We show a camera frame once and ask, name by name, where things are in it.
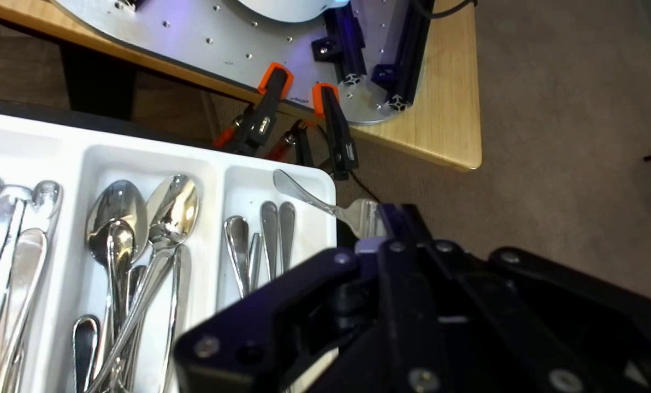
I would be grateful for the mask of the large silver spoon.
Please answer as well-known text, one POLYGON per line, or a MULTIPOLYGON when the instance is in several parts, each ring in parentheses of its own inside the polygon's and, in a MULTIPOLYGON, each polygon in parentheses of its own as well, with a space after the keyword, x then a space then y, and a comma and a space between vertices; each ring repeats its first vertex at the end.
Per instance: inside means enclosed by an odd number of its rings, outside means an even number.
MULTIPOLYGON (((173 254, 178 246, 185 245, 195 227, 199 209, 196 184, 185 175, 168 177, 148 200, 143 198, 139 221, 146 224, 142 231, 137 231, 140 254, 129 275, 134 292, 131 311, 98 378, 91 381, 84 393, 135 393, 135 378, 141 370, 140 338, 146 321, 149 321, 149 306, 167 276, 173 276, 173 254)), ((161 320, 161 327, 166 331, 165 346, 169 318, 168 315, 161 320)), ((162 355, 159 386, 165 375, 165 347, 162 355)))
MULTIPOLYGON (((98 378, 98 374, 108 359, 109 353, 113 346, 109 346, 108 339, 105 334, 108 329, 105 326, 106 311, 108 310, 108 271, 106 270, 106 261, 104 256, 105 241, 103 231, 109 222, 125 221, 133 230, 135 236, 135 248, 133 262, 140 254, 140 245, 136 237, 137 231, 142 231, 145 226, 144 221, 139 221, 141 216, 141 204, 143 197, 141 196, 137 187, 131 182, 126 180, 114 181, 104 189, 98 199, 96 199, 93 208, 89 214, 86 224, 86 244, 89 252, 91 253, 95 262, 100 264, 105 269, 106 274, 106 297, 105 297, 105 313, 102 324, 99 330, 99 343, 97 348, 97 357, 95 368, 93 371, 93 379, 98 378)), ((129 283, 129 275, 132 266, 127 274, 128 289, 127 289, 127 315, 131 311, 133 303, 134 292, 131 290, 129 283)))

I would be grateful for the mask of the orange and black clamp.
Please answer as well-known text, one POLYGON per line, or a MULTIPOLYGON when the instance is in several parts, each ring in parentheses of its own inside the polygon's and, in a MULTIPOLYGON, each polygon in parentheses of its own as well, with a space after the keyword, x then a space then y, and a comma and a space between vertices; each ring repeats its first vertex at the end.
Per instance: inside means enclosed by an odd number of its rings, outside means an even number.
POLYGON ((292 127, 271 147, 265 159, 282 162, 287 154, 295 152, 296 164, 315 168, 307 131, 315 128, 327 142, 328 161, 333 179, 347 181, 354 169, 359 167, 356 144, 350 133, 350 125, 340 106, 340 94, 335 85, 316 83, 311 89, 316 117, 325 127, 305 120, 295 121, 292 127))
POLYGON ((276 122, 276 110, 286 99, 293 82, 293 74, 282 64, 268 65, 258 85, 261 99, 249 105, 236 126, 225 128, 213 141, 213 148, 231 154, 255 157, 268 141, 276 122))

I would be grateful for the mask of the white cutlery tray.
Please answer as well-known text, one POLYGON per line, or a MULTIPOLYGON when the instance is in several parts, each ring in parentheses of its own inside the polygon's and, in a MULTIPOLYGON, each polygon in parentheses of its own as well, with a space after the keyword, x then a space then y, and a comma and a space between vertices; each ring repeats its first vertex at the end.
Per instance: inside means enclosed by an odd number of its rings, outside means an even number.
POLYGON ((62 209, 32 318, 21 393, 74 393, 73 323, 103 316, 105 269, 84 244, 84 227, 98 195, 114 181, 133 182, 149 199, 162 181, 184 174, 195 182, 199 216, 186 241, 191 255, 187 309, 189 329, 239 300, 223 236, 230 216, 242 216, 251 233, 261 230, 265 201, 281 205, 273 171, 281 169, 323 201, 336 199, 322 171, 0 114, 0 177, 6 184, 34 187, 52 180, 63 187, 62 209))

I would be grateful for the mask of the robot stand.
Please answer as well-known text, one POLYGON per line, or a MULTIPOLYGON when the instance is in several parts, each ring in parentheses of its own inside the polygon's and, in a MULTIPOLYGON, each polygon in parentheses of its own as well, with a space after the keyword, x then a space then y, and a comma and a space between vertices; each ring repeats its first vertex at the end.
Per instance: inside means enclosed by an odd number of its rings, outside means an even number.
MULTIPOLYGON (((258 99, 255 92, 246 88, 230 86, 114 43, 48 0, 0 0, 0 23, 31 35, 42 33, 45 38, 60 38, 234 99, 258 99)), ((413 107, 392 120, 355 126, 354 134, 459 171, 478 169, 482 162, 481 117, 472 5, 432 22, 423 72, 413 107)))

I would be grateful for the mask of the small silver spoon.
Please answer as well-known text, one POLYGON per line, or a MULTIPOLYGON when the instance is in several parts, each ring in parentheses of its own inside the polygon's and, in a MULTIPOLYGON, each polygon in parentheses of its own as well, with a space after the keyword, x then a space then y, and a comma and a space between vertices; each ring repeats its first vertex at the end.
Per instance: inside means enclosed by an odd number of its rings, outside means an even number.
POLYGON ((127 315, 127 274, 133 263, 135 236, 125 221, 109 222, 105 235, 104 256, 108 274, 108 301, 106 302, 106 334, 109 346, 119 336, 127 315))

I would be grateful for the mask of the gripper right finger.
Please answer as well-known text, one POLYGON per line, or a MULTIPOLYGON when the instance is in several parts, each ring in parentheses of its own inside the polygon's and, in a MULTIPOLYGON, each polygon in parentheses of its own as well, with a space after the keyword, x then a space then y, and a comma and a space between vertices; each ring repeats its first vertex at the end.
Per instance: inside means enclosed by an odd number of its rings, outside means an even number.
POLYGON ((433 239, 418 208, 407 224, 426 247, 425 273, 447 348, 472 366, 465 393, 651 393, 651 299, 520 248, 483 260, 433 239))

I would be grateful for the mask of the heap of silver knives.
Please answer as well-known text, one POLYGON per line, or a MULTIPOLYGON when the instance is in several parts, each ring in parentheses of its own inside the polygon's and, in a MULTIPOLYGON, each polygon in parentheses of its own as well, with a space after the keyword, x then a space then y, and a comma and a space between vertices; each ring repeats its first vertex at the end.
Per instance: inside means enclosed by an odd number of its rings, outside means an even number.
POLYGON ((30 318, 38 302, 63 187, 0 179, 0 393, 18 393, 30 318))

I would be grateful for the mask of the black aluminium profile frame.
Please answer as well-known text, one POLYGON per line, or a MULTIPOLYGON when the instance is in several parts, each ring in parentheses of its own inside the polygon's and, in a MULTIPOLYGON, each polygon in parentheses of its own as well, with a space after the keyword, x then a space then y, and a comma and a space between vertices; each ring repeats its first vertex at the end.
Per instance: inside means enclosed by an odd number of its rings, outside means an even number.
POLYGON ((435 0, 348 0, 322 17, 311 42, 316 62, 330 63, 341 96, 359 122, 377 122, 413 105, 421 81, 435 0))

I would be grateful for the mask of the silver metal fork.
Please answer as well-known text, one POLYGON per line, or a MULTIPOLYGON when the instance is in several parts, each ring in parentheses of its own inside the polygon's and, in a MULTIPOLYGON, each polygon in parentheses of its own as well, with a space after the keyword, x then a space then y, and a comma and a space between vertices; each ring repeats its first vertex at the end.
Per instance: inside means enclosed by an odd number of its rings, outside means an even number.
POLYGON ((327 212, 339 221, 345 223, 354 236, 359 239, 384 237, 387 231, 378 213, 378 203, 371 199, 360 198, 345 208, 327 204, 308 192, 287 172, 276 169, 273 172, 273 184, 276 190, 294 199, 298 199, 323 212, 327 212))

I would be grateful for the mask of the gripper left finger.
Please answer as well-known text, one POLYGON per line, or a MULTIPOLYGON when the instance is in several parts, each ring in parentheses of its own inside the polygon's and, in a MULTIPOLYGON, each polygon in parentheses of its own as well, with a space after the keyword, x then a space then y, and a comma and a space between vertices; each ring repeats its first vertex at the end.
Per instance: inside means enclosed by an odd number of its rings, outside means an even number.
POLYGON ((334 349, 306 393, 445 393, 432 239, 414 205, 380 213, 375 251, 324 249, 183 334, 179 393, 284 393, 334 349))

